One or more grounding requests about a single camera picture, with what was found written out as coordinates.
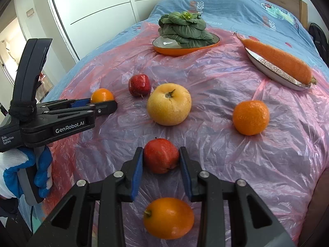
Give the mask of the left hand blue glove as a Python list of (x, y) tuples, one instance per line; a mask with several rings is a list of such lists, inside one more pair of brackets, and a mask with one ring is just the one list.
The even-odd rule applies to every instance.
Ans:
[(1, 198), (46, 198), (52, 187), (51, 164), (47, 146), (42, 152), (22, 147), (1, 153)]

